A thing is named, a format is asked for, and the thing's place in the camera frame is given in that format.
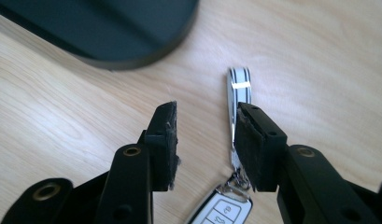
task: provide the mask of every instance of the key fob button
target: key fob button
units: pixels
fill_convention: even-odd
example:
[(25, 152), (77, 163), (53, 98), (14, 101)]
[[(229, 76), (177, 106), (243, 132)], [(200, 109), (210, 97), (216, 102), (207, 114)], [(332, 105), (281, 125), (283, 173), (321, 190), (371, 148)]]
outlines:
[(231, 221), (235, 221), (240, 213), (241, 208), (233, 203), (229, 203), (223, 200), (219, 200), (215, 209), (226, 216)]
[(207, 219), (214, 224), (232, 224), (233, 222), (225, 217), (223, 214), (219, 213), (217, 210), (213, 209), (207, 216)]

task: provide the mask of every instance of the wood grain surface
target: wood grain surface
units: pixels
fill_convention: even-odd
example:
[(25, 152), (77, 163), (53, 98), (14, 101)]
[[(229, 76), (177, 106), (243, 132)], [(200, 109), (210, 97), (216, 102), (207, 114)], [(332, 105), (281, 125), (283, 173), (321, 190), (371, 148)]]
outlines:
[[(201, 1), (171, 54), (131, 71), (93, 68), (0, 16), (0, 221), (34, 183), (78, 186), (135, 143), (156, 106), (176, 100), (174, 190), (155, 223), (183, 223), (231, 173), (225, 75), (247, 66), (252, 103), (320, 150), (341, 176), (382, 182), (382, 0)], [(251, 193), (247, 223), (282, 223), (275, 193)]]

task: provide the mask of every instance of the black plastic bracket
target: black plastic bracket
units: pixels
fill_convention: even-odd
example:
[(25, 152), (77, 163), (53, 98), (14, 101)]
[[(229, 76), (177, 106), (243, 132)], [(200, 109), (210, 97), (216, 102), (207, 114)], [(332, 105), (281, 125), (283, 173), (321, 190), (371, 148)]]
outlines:
[(137, 144), (121, 147), (110, 170), (73, 189), (63, 178), (34, 184), (2, 223), (153, 223), (152, 191), (173, 186), (177, 103), (160, 105)]
[(284, 223), (382, 223), (376, 194), (345, 181), (316, 149), (287, 136), (257, 106), (239, 103), (234, 145), (252, 187), (276, 191)]

